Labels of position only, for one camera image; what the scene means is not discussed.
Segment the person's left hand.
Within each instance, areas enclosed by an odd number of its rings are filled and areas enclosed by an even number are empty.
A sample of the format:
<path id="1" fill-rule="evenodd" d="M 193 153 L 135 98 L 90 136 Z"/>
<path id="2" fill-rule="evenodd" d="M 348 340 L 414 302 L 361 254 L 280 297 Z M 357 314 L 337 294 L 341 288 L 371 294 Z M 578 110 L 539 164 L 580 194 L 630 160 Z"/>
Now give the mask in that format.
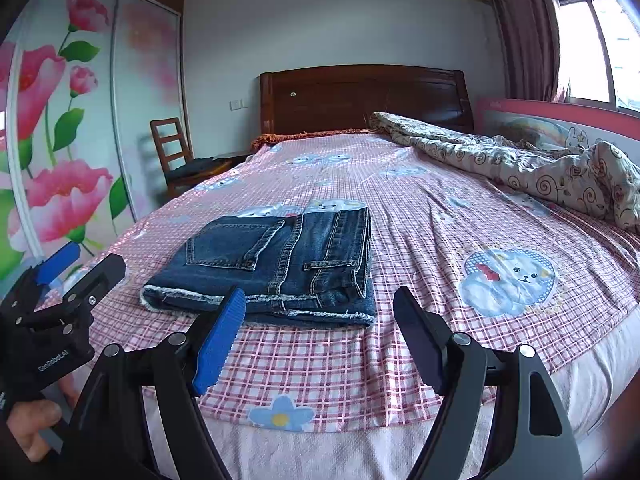
<path id="1" fill-rule="evenodd" d="M 6 423 L 21 450 L 32 463 L 38 463 L 51 448 L 40 432 L 56 425 L 62 417 L 62 408 L 56 402 L 39 399 L 16 402 Z"/>

